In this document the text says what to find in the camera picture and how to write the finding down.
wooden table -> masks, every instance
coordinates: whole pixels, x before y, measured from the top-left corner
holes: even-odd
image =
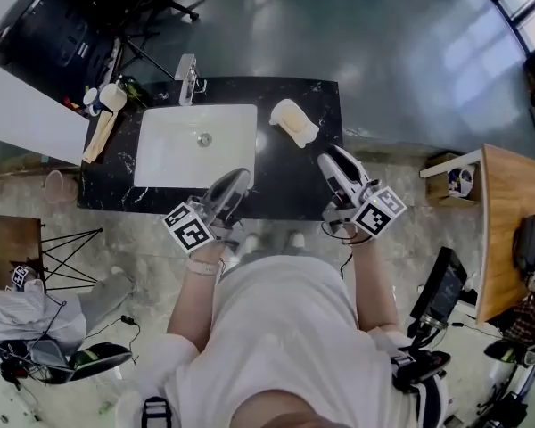
[[[511,308],[528,294],[514,268],[514,231],[535,214],[535,160],[484,144],[477,151],[420,171],[431,177],[464,165],[481,165],[483,239],[481,281],[473,309],[476,323]]]
[[[0,290],[10,285],[20,264],[34,268],[44,280],[41,222],[38,218],[0,216]]]

wristband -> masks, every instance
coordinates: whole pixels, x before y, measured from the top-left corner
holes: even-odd
[[[193,273],[201,276],[215,276],[220,269],[219,263],[211,265],[210,263],[202,263],[201,261],[193,260],[192,257],[188,258],[186,267]]]

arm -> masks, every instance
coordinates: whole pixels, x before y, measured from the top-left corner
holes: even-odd
[[[215,241],[194,251],[191,258],[216,265],[220,261],[224,247],[222,242]],[[167,333],[184,336],[200,352],[204,350],[210,338],[215,287],[215,276],[202,276],[187,268],[177,304],[169,320]]]
[[[353,226],[347,228],[352,242],[368,237]],[[387,275],[384,274],[378,243],[375,239],[352,248],[355,264],[355,298],[358,327],[365,332],[379,327],[398,331],[398,314]]]

concrete floor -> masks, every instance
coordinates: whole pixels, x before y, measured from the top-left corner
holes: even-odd
[[[524,54],[490,0],[180,0],[147,52],[173,74],[195,53],[204,76],[338,81],[354,136],[535,158]],[[143,62],[142,82],[166,77]]]
[[[426,205],[424,181],[416,174],[423,159],[400,159],[369,155],[364,164],[369,174],[383,179],[403,199],[407,211],[380,239],[384,271],[391,282],[401,324],[409,324],[409,312],[418,297],[417,286],[423,284],[442,245],[453,248],[470,276],[480,272],[481,208],[444,209]],[[166,330],[182,283],[185,254],[170,238],[161,223],[162,216],[99,210],[80,210],[75,204],[50,205],[45,201],[42,177],[0,181],[0,214],[41,218],[46,224],[43,238],[69,235],[103,227],[103,233],[84,247],[70,263],[85,273],[103,279],[113,265],[124,268],[136,281],[136,293],[123,303],[119,312],[109,316],[104,325],[124,313],[134,318],[142,332],[133,344],[135,354],[142,354],[147,344]],[[318,222],[282,222],[244,220],[244,229],[267,237],[274,246],[282,246],[287,230],[299,229],[306,237],[307,250],[331,263],[337,270],[349,256],[349,249],[323,234]],[[59,249],[54,255],[69,255],[78,243]],[[230,267],[233,255],[224,256]],[[54,261],[45,258],[51,267]],[[345,281],[351,298],[354,294],[352,263],[345,268]],[[75,281],[54,276],[48,286],[74,285]],[[459,312],[453,322],[473,326],[471,319]],[[118,323],[94,338],[98,342],[116,342],[124,346],[133,339],[136,329]],[[488,395],[492,360],[482,354],[492,338],[466,329],[451,328],[438,350],[453,357],[448,368],[450,395],[458,413],[467,420],[474,417],[475,404]],[[40,402],[39,414],[52,427],[112,426],[110,408],[123,391],[133,364],[62,388],[27,382]]]

hand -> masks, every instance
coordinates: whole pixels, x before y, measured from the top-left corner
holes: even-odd
[[[212,241],[192,252],[190,258],[201,263],[216,265],[220,261],[225,248],[226,245],[222,241]]]

